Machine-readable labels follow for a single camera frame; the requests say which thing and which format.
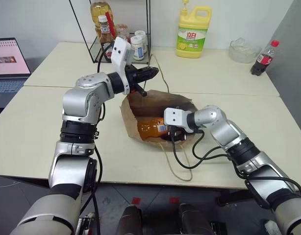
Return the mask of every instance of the white table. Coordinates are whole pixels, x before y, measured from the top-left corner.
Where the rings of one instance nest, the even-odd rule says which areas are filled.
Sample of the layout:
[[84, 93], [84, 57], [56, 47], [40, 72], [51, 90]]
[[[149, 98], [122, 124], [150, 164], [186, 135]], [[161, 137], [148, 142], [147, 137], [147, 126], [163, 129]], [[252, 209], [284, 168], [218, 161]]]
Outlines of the white table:
[[[204, 94], [247, 94], [279, 96], [268, 75], [251, 75], [252, 64], [240, 64], [229, 58], [227, 50], [205, 49], [199, 59], [181, 58], [175, 49], [153, 47], [171, 92]], [[101, 71], [114, 72], [111, 64], [102, 63]], [[86, 46], [59, 43], [26, 81], [26, 86], [74, 87], [80, 77], [97, 71]], [[147, 89], [166, 91], [160, 74], [147, 82]]]
[[[55, 142], [59, 139], [62, 97], [68, 88], [23, 87], [0, 115], [0, 175], [48, 178]], [[227, 117], [245, 131], [280, 168], [301, 184], [301, 131], [289, 111], [276, 96], [183, 94], [197, 108], [207, 104], [221, 107]], [[203, 163], [193, 170], [193, 180], [183, 182], [169, 171], [165, 155], [157, 146], [140, 143], [127, 136], [120, 108], [124, 96], [106, 103], [106, 118], [98, 126], [96, 141], [103, 161], [104, 182], [191, 185], [245, 188], [225, 158]], [[206, 133], [198, 145], [203, 155], [216, 146]], [[191, 144], [186, 147], [191, 164]], [[187, 177], [169, 153], [173, 169]]]

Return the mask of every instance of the laptop screen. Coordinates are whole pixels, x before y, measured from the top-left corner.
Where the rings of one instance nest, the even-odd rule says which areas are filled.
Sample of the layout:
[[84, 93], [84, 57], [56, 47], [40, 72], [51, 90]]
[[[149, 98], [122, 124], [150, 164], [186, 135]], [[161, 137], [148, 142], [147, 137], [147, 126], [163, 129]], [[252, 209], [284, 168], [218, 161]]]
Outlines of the laptop screen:
[[29, 76], [30, 71], [15, 38], [0, 39], [0, 77]]

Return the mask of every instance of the laptop keyboard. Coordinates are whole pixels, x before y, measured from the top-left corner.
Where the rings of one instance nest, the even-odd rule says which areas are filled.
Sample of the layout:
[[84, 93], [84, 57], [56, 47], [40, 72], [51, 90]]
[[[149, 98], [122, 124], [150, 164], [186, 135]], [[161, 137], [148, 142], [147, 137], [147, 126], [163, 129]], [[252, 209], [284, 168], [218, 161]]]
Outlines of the laptop keyboard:
[[24, 85], [25, 81], [1, 81], [0, 93], [14, 93], [18, 92]]

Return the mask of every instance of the silver robot arm segment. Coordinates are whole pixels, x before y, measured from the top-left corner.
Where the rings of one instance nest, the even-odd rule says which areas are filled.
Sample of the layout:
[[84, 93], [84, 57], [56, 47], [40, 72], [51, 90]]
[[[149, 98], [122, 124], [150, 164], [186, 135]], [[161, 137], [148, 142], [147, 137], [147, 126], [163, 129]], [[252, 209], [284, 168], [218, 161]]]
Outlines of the silver robot arm segment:
[[192, 113], [167, 108], [164, 122], [165, 125], [182, 127], [188, 133], [208, 127], [239, 174], [250, 178], [245, 181], [247, 188], [261, 207], [272, 210], [281, 232], [284, 235], [301, 235], [301, 197], [295, 194], [294, 186], [282, 180], [254, 179], [288, 176], [234, 122], [227, 120], [221, 109], [208, 105]]
[[60, 140], [56, 143], [49, 173], [50, 194], [38, 199], [12, 235], [75, 234], [83, 192], [90, 191], [96, 180], [94, 153], [96, 125], [104, 102], [115, 94], [146, 92], [138, 83], [156, 76], [158, 68], [136, 69], [131, 65], [131, 45], [117, 38], [111, 56], [114, 73], [84, 76], [63, 97]]

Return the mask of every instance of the bottle cap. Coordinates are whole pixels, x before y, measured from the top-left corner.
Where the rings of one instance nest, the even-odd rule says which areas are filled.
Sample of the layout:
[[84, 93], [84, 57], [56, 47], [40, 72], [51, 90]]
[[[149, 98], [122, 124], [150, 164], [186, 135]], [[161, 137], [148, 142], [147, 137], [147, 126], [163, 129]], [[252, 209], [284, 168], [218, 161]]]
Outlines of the bottle cap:
[[101, 23], [108, 22], [107, 17], [104, 15], [98, 16], [98, 21]]
[[272, 42], [270, 43], [270, 45], [272, 45], [273, 47], [277, 47], [279, 45], [279, 41], [272, 40]]
[[132, 44], [141, 44], [142, 41], [143, 41], [143, 38], [141, 36], [131, 37], [131, 43]]
[[142, 37], [146, 37], [146, 32], [143, 30], [137, 30], [135, 31], [135, 36], [142, 36]]

